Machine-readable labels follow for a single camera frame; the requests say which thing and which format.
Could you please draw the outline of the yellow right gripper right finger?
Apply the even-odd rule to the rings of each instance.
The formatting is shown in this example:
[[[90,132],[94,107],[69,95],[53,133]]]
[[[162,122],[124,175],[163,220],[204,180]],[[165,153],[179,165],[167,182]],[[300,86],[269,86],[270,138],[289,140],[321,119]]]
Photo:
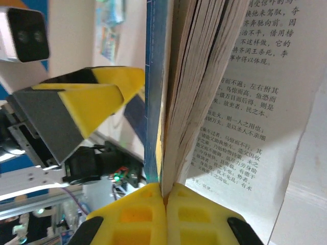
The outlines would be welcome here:
[[[176,183],[166,205],[168,244],[263,244],[244,217]]]

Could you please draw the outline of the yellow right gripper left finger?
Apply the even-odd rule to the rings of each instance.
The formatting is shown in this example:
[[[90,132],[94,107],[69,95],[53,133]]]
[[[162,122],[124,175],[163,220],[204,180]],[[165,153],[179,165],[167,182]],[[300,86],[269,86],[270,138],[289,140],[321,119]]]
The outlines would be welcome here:
[[[167,244],[166,208],[158,183],[150,183],[91,212],[69,244]]]

